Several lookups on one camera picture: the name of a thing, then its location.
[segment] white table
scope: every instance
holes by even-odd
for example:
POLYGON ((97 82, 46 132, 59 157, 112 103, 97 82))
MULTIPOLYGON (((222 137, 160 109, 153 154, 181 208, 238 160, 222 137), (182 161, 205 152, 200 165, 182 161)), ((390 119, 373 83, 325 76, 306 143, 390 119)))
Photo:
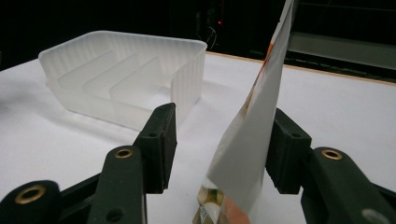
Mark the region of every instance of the white table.
MULTIPOLYGON (((196 194, 219 139, 245 101, 261 64, 206 54, 201 99, 179 126, 162 195, 148 195, 148 223, 191 223, 196 194)), ((278 107, 313 138, 345 151, 369 179, 396 191, 396 86, 285 66, 278 107)), ((96 175, 107 152, 137 132, 69 112, 45 86, 38 60, 0 72, 0 198, 40 179, 61 189, 96 175)), ((304 223, 300 196, 279 195, 266 174, 260 223, 304 223)))

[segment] brass screw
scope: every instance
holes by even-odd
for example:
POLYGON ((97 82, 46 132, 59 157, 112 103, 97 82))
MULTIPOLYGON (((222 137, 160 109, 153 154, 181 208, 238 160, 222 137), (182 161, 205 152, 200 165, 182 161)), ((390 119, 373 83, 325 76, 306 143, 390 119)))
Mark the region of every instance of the brass screw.
POLYGON ((341 153, 331 150, 331 149, 325 149, 321 151, 322 155, 325 156, 328 159, 339 161, 343 159, 343 155, 341 153))
POLYGON ((116 158, 125 159, 132 156, 132 154, 134 154, 134 152, 131 149, 124 148, 116 152, 116 158))
POLYGON ((27 204, 34 202, 35 200, 41 198, 46 192, 46 188, 41 185, 34 185, 30 188, 21 191, 15 198, 15 203, 27 204))

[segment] white plastic container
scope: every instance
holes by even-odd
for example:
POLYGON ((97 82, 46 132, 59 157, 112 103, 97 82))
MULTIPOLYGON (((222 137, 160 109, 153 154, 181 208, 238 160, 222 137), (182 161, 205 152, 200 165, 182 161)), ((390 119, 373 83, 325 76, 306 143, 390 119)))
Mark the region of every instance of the white plastic container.
POLYGON ((98 31, 42 51, 47 86, 67 109, 140 131, 155 107, 177 124, 201 95, 206 43, 98 31))

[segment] white packet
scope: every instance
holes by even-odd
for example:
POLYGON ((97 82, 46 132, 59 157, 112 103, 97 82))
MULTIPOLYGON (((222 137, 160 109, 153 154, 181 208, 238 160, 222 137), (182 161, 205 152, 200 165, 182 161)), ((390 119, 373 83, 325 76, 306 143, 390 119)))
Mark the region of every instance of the white packet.
POLYGON ((222 136, 198 194, 194 224, 248 224, 262 191, 293 0, 287 0, 246 102, 222 136))

